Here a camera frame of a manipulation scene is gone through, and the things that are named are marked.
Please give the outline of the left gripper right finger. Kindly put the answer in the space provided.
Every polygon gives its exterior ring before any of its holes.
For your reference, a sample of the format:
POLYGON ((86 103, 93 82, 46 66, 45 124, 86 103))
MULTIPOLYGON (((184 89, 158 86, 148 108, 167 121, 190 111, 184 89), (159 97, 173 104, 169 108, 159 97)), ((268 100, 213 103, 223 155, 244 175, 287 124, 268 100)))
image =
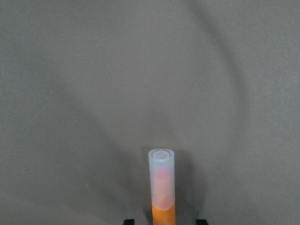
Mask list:
POLYGON ((207 225, 207 220, 206 219, 197 219, 196 225, 207 225))

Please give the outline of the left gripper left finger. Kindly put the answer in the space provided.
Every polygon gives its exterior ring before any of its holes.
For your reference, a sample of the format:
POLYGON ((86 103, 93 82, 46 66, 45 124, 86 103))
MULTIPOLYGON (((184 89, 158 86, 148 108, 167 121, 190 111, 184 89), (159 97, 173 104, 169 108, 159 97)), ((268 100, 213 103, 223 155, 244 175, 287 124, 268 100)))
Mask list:
POLYGON ((134 219, 125 219, 123 221, 123 225, 135 225, 135 220, 134 219))

